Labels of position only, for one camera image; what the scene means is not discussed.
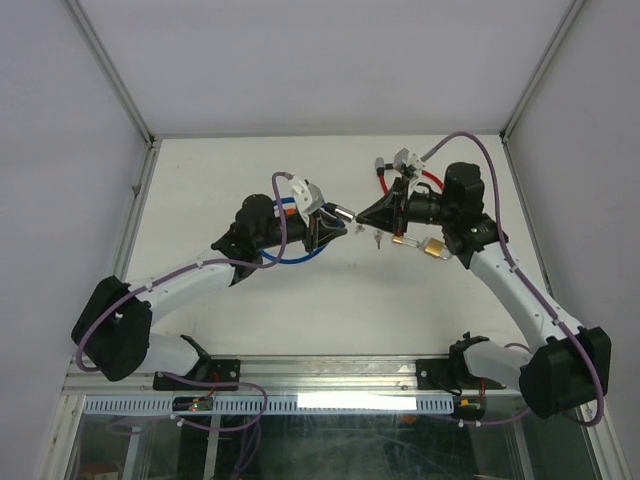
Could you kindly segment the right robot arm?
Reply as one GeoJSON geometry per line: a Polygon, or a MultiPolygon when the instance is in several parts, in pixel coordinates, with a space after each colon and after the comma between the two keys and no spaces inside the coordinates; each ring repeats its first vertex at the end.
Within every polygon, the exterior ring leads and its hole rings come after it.
{"type": "Polygon", "coordinates": [[[401,237],[412,224],[441,228],[445,246],[499,300],[527,342],[526,350],[465,335],[449,348],[448,378],[469,387],[480,378],[518,391],[540,418],[588,402],[603,413],[611,340],[586,328],[526,276],[507,236],[484,211],[485,185],[477,165],[451,164],[440,193],[414,192],[396,179],[388,192],[357,214],[358,223],[401,237]]]}

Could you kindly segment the red cable lock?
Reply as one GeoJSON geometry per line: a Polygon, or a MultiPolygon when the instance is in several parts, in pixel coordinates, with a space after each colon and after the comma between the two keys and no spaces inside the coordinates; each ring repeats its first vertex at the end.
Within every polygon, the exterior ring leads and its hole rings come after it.
{"type": "MultiPolygon", "coordinates": [[[[393,169],[392,163],[386,163],[382,157],[377,157],[374,161],[374,168],[376,172],[376,176],[378,178],[379,184],[384,193],[387,193],[389,188],[385,179],[385,175],[387,171],[393,169]]],[[[422,176],[428,179],[429,186],[436,186],[440,191],[444,188],[443,181],[438,178],[436,175],[432,174],[427,170],[422,171],[422,176]]]]}

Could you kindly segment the blue cable lock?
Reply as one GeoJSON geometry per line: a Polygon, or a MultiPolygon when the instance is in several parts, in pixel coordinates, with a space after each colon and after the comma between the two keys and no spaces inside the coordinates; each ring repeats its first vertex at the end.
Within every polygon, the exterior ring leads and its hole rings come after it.
{"type": "MultiPolygon", "coordinates": [[[[284,211],[287,208],[294,208],[297,211],[296,204],[295,204],[294,199],[293,199],[292,196],[283,197],[282,200],[281,200],[281,203],[283,205],[284,211]]],[[[351,211],[351,210],[349,210],[349,209],[347,209],[347,208],[345,208],[345,207],[343,207],[341,205],[333,203],[333,202],[324,203],[324,205],[319,210],[323,210],[326,213],[329,213],[329,214],[341,219],[345,223],[346,229],[347,229],[347,225],[349,223],[351,223],[355,219],[355,213],[353,211],[351,211]]],[[[310,261],[310,260],[314,259],[315,257],[319,256],[329,246],[329,244],[327,246],[325,246],[325,247],[319,248],[318,250],[316,250],[313,253],[306,253],[305,252],[301,256],[289,257],[289,258],[284,256],[280,260],[280,264],[283,264],[283,265],[299,265],[299,264],[305,263],[307,261],[310,261]]]]}

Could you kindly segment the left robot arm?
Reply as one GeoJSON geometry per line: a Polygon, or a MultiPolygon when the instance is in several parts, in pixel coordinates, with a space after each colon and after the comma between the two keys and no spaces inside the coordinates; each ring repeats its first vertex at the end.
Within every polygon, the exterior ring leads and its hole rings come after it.
{"type": "Polygon", "coordinates": [[[300,242],[310,257],[318,255],[345,235],[355,218],[334,203],[321,203],[311,213],[287,213],[287,202],[251,195],[227,232],[185,265],[135,282],[116,276],[101,280],[71,333],[78,367],[111,382],[133,373],[167,375],[192,389],[218,380],[212,356],[192,337],[154,334],[152,325],[205,293],[282,262],[282,255],[263,255],[269,248],[300,242]]]}

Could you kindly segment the small padlock keys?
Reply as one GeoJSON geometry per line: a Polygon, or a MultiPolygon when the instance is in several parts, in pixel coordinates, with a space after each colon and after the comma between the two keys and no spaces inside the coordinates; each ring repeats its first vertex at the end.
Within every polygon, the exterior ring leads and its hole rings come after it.
{"type": "Polygon", "coordinates": [[[382,244],[383,239],[384,239],[384,233],[382,231],[376,231],[374,233],[374,241],[376,243],[376,248],[378,250],[381,249],[381,244],[382,244]]]}

